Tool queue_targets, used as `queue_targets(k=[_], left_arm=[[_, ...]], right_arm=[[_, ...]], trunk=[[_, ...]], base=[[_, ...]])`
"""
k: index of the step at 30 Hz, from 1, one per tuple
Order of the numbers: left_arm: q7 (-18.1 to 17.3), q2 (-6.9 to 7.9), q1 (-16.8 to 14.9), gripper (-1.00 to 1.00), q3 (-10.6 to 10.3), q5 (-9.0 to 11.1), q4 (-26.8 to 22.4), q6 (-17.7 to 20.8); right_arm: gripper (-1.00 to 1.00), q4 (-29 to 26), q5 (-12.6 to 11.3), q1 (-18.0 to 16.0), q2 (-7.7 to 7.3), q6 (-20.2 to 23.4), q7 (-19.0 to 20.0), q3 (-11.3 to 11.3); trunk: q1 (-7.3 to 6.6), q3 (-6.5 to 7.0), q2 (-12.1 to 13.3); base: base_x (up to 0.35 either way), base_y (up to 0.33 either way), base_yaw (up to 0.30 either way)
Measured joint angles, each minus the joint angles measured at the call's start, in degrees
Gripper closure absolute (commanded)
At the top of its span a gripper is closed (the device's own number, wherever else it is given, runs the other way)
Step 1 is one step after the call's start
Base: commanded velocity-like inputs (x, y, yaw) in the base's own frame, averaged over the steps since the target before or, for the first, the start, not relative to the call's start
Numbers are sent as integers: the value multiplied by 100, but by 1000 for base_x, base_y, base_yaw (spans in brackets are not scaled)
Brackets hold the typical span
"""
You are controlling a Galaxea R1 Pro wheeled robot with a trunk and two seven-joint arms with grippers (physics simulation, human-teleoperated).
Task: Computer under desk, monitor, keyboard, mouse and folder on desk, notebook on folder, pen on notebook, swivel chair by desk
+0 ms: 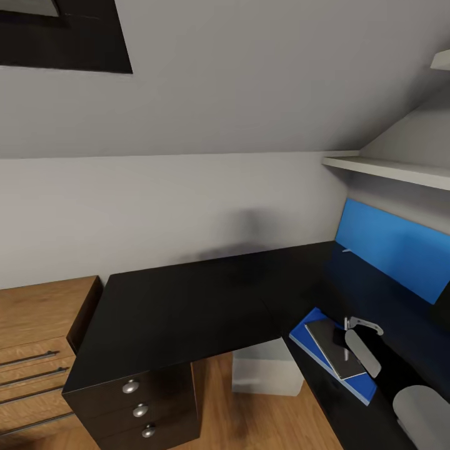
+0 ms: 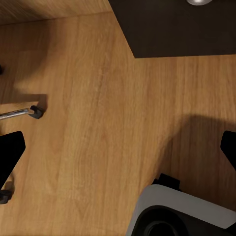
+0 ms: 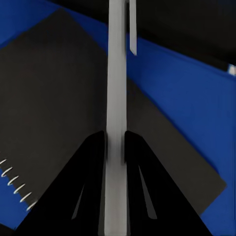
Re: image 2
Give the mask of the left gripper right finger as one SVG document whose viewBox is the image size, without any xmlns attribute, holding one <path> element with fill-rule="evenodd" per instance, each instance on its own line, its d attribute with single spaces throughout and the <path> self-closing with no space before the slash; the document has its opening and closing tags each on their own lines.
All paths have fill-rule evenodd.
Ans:
<svg viewBox="0 0 236 236">
<path fill-rule="evenodd" d="M 225 131 L 221 140 L 221 150 L 236 170 L 236 133 Z"/>
</svg>

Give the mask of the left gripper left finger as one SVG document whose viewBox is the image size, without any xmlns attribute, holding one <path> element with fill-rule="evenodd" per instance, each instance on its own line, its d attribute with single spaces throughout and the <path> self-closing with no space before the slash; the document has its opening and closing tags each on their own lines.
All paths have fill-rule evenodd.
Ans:
<svg viewBox="0 0 236 236">
<path fill-rule="evenodd" d="M 0 190 L 26 149 L 22 131 L 0 136 Z"/>
</svg>

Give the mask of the swivel chair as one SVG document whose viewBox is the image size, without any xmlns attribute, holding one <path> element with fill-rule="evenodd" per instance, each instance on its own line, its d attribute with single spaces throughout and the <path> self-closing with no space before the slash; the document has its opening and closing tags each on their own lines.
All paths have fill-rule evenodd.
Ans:
<svg viewBox="0 0 236 236">
<path fill-rule="evenodd" d="M 2 73 L 2 69 L 0 68 L 0 74 Z M 44 109 L 32 105 L 30 109 L 21 109 L 21 110 L 16 110 L 4 114 L 0 114 L 0 120 L 8 119 L 8 118 L 13 118 L 13 117 L 18 117 L 22 115 L 30 115 L 33 118 L 40 119 L 41 114 L 43 113 Z M 9 190 L 0 190 L 0 205 L 4 205 L 8 203 L 8 196 L 10 195 Z"/>
</svg>

